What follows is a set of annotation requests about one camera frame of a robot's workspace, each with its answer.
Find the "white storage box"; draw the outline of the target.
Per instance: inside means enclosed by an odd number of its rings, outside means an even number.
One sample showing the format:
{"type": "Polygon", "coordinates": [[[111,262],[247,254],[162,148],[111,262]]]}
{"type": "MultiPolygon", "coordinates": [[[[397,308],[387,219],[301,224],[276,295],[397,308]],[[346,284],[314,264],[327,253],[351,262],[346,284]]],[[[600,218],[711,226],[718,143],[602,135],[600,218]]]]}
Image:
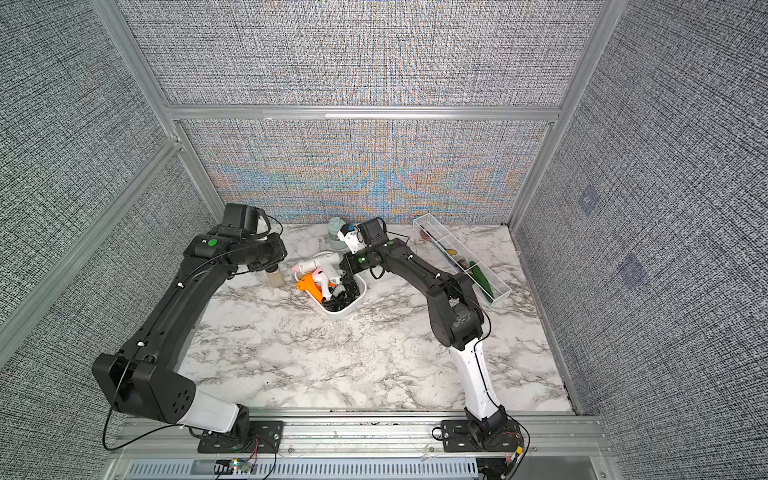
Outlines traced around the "white storage box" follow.
{"type": "MultiPolygon", "coordinates": [[[[327,302],[319,304],[307,293],[300,292],[308,298],[313,308],[329,318],[348,316],[359,307],[367,294],[368,287],[366,282],[358,274],[351,281],[344,282],[341,278],[341,270],[336,266],[332,268],[328,265],[322,269],[330,279],[332,298],[327,302]]],[[[294,276],[297,283],[297,280],[304,275],[295,273],[294,276]]]]}

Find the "white pink glue gun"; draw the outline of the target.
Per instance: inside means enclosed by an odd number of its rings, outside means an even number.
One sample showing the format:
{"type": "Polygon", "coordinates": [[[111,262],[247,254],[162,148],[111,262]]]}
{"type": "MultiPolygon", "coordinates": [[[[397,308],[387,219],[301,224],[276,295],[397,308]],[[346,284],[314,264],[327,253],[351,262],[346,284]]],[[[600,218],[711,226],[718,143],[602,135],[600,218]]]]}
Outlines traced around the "white pink glue gun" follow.
{"type": "Polygon", "coordinates": [[[315,257],[301,261],[292,267],[292,270],[296,274],[306,275],[314,272],[318,268],[324,268],[330,265],[334,268],[340,263],[342,256],[335,252],[321,252],[315,257]]]}

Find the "white orange glue gun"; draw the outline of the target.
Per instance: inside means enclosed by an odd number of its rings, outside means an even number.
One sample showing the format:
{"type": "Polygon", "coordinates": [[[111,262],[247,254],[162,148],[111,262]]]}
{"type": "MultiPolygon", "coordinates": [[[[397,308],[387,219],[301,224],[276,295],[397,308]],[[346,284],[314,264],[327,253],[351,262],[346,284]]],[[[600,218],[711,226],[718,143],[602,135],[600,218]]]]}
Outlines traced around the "white orange glue gun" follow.
{"type": "Polygon", "coordinates": [[[313,281],[320,289],[321,302],[329,301],[332,298],[331,282],[322,268],[318,268],[313,272],[313,281]]]}

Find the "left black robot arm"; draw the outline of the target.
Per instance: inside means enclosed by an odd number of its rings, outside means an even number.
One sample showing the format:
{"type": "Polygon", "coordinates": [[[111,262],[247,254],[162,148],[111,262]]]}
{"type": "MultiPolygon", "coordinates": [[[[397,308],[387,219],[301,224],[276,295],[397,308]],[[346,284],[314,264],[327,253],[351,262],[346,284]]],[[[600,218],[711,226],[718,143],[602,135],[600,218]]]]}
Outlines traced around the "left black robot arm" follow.
{"type": "Polygon", "coordinates": [[[185,354],[213,294],[240,268],[274,271],[287,250],[263,209],[228,203],[222,221],[195,236],[158,304],[114,354],[99,355],[92,374],[114,412],[183,425],[216,434],[242,436],[245,408],[199,392],[179,373],[185,354]]]}

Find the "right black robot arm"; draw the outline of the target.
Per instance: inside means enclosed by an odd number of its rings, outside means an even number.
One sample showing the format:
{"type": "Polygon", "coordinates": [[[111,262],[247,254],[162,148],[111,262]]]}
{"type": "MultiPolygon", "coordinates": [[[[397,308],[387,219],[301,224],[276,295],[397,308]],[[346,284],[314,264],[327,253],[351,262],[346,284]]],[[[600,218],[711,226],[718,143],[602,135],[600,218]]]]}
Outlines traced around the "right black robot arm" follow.
{"type": "Polygon", "coordinates": [[[493,389],[482,342],[485,311],[479,305],[473,281],[451,274],[418,256],[400,238],[391,238],[386,224],[374,218],[345,224],[337,238],[349,249],[340,261],[343,279],[377,267],[394,274],[425,298],[431,331],[452,354],[465,394],[468,434],[475,445],[489,447],[509,431],[510,419],[493,389]]]}

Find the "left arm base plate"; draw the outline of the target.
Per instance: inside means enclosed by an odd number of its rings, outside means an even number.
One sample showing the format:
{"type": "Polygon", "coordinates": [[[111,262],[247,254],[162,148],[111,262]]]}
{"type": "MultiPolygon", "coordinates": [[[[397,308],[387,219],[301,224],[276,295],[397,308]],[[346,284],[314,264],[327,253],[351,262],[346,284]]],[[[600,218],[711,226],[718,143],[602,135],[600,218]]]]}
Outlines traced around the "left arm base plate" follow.
{"type": "Polygon", "coordinates": [[[256,450],[258,454],[279,451],[285,423],[275,420],[251,420],[242,433],[204,432],[199,435],[197,452],[200,454],[245,454],[256,450]]]}

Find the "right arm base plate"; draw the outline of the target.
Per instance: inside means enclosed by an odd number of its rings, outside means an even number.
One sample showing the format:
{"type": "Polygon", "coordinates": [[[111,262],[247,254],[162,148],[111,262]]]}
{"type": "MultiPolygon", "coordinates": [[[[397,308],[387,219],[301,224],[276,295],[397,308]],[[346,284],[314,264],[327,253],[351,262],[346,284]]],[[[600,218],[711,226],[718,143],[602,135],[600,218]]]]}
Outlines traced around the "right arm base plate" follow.
{"type": "Polygon", "coordinates": [[[509,419],[480,427],[468,420],[443,420],[439,426],[443,449],[448,453],[516,452],[525,446],[520,425],[509,419]]]}

